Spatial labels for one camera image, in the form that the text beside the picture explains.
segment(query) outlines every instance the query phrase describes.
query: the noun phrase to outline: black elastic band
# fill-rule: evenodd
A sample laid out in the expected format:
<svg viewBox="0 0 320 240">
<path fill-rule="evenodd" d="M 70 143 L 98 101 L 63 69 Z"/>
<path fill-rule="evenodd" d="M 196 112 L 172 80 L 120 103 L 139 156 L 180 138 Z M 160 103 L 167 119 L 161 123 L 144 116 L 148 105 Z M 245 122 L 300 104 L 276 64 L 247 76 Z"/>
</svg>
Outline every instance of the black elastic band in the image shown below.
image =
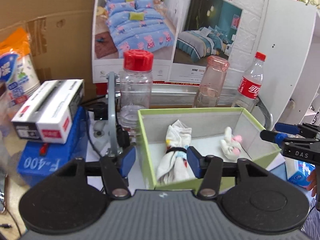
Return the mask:
<svg viewBox="0 0 320 240">
<path fill-rule="evenodd" d="M 175 151 L 181 151 L 181 152 L 187 153 L 187 150 L 182 147 L 172 147 L 172 148 L 168 149 L 165 153 L 167 154 L 169 152 L 175 152 Z"/>
</svg>

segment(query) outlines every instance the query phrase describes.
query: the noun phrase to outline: open box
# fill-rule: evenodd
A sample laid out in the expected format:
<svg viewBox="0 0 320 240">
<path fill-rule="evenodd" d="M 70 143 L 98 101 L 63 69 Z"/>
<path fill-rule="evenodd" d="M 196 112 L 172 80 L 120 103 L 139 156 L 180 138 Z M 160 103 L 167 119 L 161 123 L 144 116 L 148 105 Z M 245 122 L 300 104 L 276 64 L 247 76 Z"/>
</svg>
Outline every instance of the open box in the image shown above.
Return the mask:
<svg viewBox="0 0 320 240">
<path fill-rule="evenodd" d="M 220 147 L 226 127 L 234 135 L 241 135 L 245 152 L 240 157 L 254 161 L 266 168 L 280 152 L 280 148 L 260 139 L 263 126 L 244 108 L 180 108 L 140 110 L 139 135 L 137 136 L 138 159 L 146 188 L 148 189 L 193 189 L 197 190 L 202 179 L 189 179 L 161 185 L 156 181 L 158 165 L 165 155 L 165 136 L 168 126 L 180 120 L 192 128 L 191 146 L 203 155 L 215 155 L 231 162 Z M 220 190 L 234 186 L 234 178 L 222 178 Z"/>
</svg>

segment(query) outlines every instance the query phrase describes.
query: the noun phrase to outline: smartphone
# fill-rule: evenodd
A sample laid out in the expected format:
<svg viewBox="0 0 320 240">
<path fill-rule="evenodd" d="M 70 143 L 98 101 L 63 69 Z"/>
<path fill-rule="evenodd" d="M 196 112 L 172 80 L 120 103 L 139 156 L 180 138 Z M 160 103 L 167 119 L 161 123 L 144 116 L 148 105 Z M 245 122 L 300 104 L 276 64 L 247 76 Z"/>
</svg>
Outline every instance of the smartphone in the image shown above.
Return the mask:
<svg viewBox="0 0 320 240">
<path fill-rule="evenodd" d="M 8 186 L 8 176 L 3 169 L 0 168 L 0 213 L 6 212 L 6 192 Z"/>
</svg>

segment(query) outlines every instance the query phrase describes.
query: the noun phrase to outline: gray ribbed surface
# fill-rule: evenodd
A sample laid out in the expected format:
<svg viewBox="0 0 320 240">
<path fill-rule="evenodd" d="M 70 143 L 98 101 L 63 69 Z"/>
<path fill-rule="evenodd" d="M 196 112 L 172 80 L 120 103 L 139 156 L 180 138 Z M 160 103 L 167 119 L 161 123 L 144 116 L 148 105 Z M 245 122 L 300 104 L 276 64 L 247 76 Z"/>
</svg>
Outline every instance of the gray ribbed surface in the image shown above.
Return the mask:
<svg viewBox="0 0 320 240">
<path fill-rule="evenodd" d="M 200 201 L 190 191 L 136 191 L 114 201 L 99 221 L 64 236 L 26 233 L 22 240 L 305 240 L 300 230 L 263 236 L 233 225 L 214 202 Z"/>
</svg>

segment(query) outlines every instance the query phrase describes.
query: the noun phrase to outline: human hand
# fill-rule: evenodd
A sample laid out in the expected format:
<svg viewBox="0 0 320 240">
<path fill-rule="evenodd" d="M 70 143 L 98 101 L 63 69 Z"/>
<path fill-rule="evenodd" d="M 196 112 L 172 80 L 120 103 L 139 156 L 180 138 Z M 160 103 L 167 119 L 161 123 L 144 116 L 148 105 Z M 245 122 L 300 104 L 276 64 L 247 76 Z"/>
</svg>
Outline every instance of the human hand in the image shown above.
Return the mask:
<svg viewBox="0 0 320 240">
<path fill-rule="evenodd" d="M 307 187 L 307 190 L 312 190 L 311 196 L 314 197 L 317 193 L 317 174 L 315 169 L 307 177 L 307 181 L 310 181 L 310 184 Z"/>
</svg>

